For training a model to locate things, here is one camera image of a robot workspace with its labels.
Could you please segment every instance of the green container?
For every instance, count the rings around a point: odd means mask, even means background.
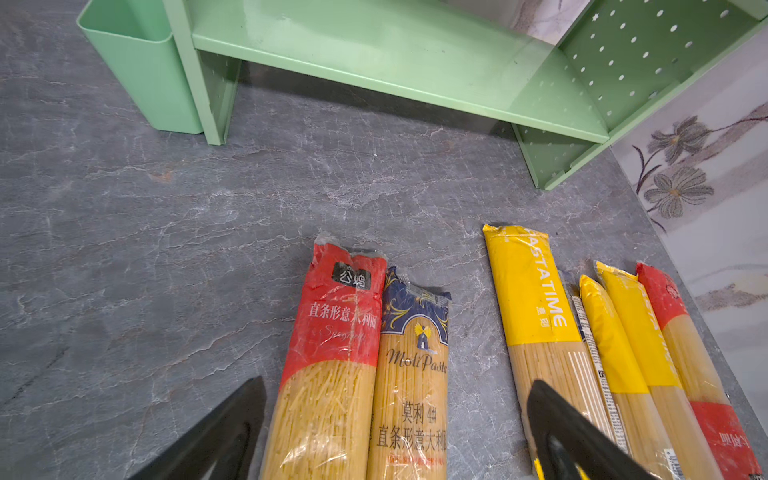
[[[203,131],[162,0],[90,0],[78,26],[152,127]]]

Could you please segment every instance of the navy blue pasta package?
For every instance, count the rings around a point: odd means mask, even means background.
[[[387,270],[368,480],[447,478],[450,303]]]

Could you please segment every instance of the barcode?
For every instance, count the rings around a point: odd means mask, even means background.
[[[603,363],[600,361],[598,345],[594,342],[592,328],[589,326],[587,313],[584,311],[584,304],[577,296],[573,296],[571,299],[573,300],[576,309],[576,317],[581,325],[581,335],[584,337],[584,342],[587,343],[587,348],[589,348],[589,353],[592,357],[592,362],[594,363],[594,369],[598,373],[600,387],[603,390],[605,408],[608,411],[608,417],[611,419],[611,427],[613,427],[614,436],[616,437],[616,445],[624,453],[629,454],[629,449],[627,448],[627,436],[624,434],[624,425],[621,423],[619,411],[616,410],[616,404],[614,403],[614,396],[611,395],[611,389],[608,387],[608,380],[605,378],[605,371],[603,370]]]
[[[677,461],[677,455],[675,455],[673,449],[664,449],[664,455],[667,457],[667,464],[672,471],[674,480],[685,480],[683,475],[683,469],[680,468],[680,462]]]

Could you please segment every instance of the red pasta package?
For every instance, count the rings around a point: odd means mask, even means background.
[[[261,465],[263,480],[366,477],[386,258],[315,241]]]
[[[677,286],[666,273],[642,263],[637,264],[637,277],[645,286],[683,390],[723,477],[725,480],[762,478],[760,464]]]

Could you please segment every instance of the yellow pasta package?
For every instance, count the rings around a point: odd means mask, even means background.
[[[624,424],[630,455],[652,475],[679,480],[675,475],[677,457],[672,443],[611,298],[588,276],[581,277],[580,288],[605,378]]]
[[[664,336],[643,285],[635,275],[596,262],[595,269],[616,308],[632,352],[688,480],[723,480],[685,396]]]
[[[534,465],[526,402],[542,379],[614,440],[587,347],[568,304],[549,236],[524,227],[483,227],[498,306]]]
[[[448,478],[448,308],[387,270],[368,480]]]

